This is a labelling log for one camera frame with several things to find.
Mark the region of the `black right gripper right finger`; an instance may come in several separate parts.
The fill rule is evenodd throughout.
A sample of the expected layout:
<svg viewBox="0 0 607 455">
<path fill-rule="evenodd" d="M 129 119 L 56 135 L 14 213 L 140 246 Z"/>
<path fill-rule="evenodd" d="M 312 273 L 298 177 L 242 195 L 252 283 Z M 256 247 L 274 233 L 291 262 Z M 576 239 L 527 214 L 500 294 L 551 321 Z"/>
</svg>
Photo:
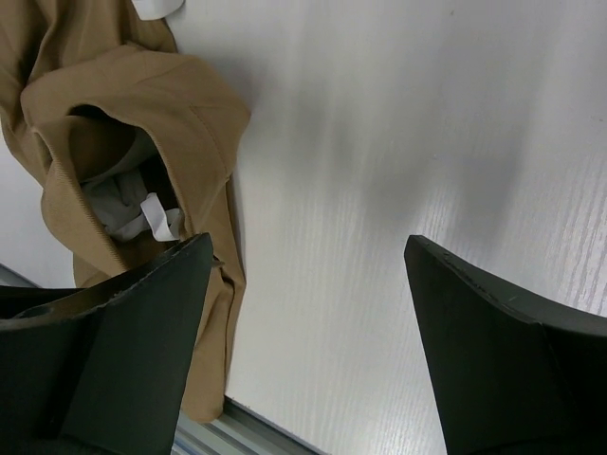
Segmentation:
<svg viewBox="0 0 607 455">
<path fill-rule="evenodd" d="M 606 320 L 411 236 L 409 286 L 450 454 L 602 454 Z"/>
</svg>

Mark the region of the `tan pleated skirt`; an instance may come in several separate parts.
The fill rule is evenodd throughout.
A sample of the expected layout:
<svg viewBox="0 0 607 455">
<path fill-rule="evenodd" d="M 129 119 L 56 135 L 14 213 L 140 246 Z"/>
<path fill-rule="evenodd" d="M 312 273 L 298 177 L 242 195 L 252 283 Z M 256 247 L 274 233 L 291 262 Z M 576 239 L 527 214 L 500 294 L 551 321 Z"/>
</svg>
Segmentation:
<svg viewBox="0 0 607 455">
<path fill-rule="evenodd" d="M 51 234 L 89 287 L 145 264 L 166 245 L 145 232 L 114 240 L 82 186 L 125 157 L 137 132 L 158 153 L 142 176 L 177 236 L 212 238 L 212 268 L 181 403 L 209 423 L 224 407 L 246 288 L 231 176 L 250 113 L 206 62 L 178 52 L 163 20 L 130 1 L 5 1 L 1 5 L 1 127 L 11 154 L 41 185 Z"/>
</svg>

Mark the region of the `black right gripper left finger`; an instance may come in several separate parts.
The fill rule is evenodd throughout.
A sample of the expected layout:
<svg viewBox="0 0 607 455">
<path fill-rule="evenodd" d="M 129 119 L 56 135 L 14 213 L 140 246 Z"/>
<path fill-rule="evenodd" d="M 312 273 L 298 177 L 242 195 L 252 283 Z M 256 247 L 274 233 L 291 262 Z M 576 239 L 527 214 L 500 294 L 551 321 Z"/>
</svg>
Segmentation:
<svg viewBox="0 0 607 455">
<path fill-rule="evenodd" d="M 202 234 L 88 288 L 3 286 L 2 452 L 169 453 L 212 263 Z"/>
</svg>

